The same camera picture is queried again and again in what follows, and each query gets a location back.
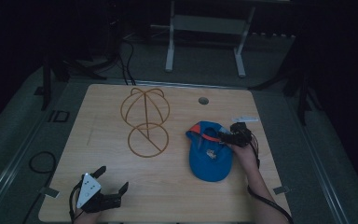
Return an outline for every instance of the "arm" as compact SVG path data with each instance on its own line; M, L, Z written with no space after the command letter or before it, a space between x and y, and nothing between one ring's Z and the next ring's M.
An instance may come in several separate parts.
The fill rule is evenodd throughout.
M238 156L240 164L246 174L248 179L248 184L250 189L257 195L266 198L272 202L274 199L269 193L269 189L264 182L263 176L260 174L257 162L255 158L255 154L250 145L246 147L238 147L235 145L228 145L232 148L235 154ZM255 208L255 222L258 224L265 223L288 223L286 217L276 210L275 208L257 200L252 199L253 206Z
M86 213L82 209L76 208L74 224L96 224L101 212Z

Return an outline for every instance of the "white table leg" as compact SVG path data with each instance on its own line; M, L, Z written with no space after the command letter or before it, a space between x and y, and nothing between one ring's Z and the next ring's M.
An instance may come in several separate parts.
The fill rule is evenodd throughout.
M241 42L236 48L234 48L234 57L235 57L235 62L237 64L239 77L246 76L241 53L242 53L243 45L245 44L246 36L249 33L249 28L251 27L251 22L254 14L255 14L255 7L252 7L249 13L248 21L243 26L243 32L241 34Z
M174 27L173 27L173 20L175 17L175 13L174 13L174 1L171 1L171 20L170 20L170 44L168 46L168 53L167 53L167 62L165 63L165 71L166 72L171 72L172 68L173 68L173 54L175 53L175 45L173 43L173 32L174 32Z

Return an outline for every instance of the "table top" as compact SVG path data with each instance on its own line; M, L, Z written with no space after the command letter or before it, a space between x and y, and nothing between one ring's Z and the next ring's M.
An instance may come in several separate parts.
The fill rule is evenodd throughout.
M201 104L200 97L207 98L208 104ZM105 210L100 221L253 220L246 178L235 156L229 175L219 182L199 180L188 163L189 128L201 120L229 128L232 119L241 116L258 118L249 91L89 86L50 184L60 196L46 197L39 218L70 221L71 190L83 174L106 165L97 179L103 194L117 193L127 181L130 184L121 207ZM268 189L277 204L290 212L285 195L273 192L282 184L261 119L247 126L258 140L260 172Z

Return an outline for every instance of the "robotic hand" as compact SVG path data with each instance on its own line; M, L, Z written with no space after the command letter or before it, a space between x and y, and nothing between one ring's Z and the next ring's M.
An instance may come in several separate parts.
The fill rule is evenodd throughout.
M75 220L75 212L72 208L72 200L74 193L80 189L76 207L83 209L86 213L96 213L106 209L118 208L121 206L121 196L123 196L128 189L129 182L124 184L117 194L103 195L101 194L101 185L96 178L106 171L106 166L102 166L95 173L89 175L85 173L82 175L82 180L74 187L69 199L70 211L69 214L72 220Z
M231 133L218 133L222 142L245 147L252 141L252 132L246 127L245 122L237 122L229 127Z

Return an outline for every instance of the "gray floor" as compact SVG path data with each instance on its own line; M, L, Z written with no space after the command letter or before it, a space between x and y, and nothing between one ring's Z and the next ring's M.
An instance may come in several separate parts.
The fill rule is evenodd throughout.
M151 43L136 35L126 37L133 46L131 74L138 85L191 85L240 88L273 77L293 39L251 35L242 54L247 76L239 78L232 47L189 45L179 41L175 48L173 71L166 73L166 35L157 33ZM131 47L122 45L126 61ZM124 84L118 65L100 71L108 77L96 81L72 73L68 83L53 81L53 101L41 111L42 99L34 96L41 85L41 70L32 74L0 116L0 223L21 223L37 191L48 175L33 173L28 161L38 152L49 151L57 160L62 154L87 87L91 83ZM307 126L296 117L297 97L282 95L284 82L263 91L253 91L257 109L268 137L295 223L358 223L358 179L339 139L323 111L306 112ZM68 122L48 122L52 110L69 111ZM22 158L13 162L13 158ZM36 160L48 170L51 159ZM28 223L40 223L39 200Z

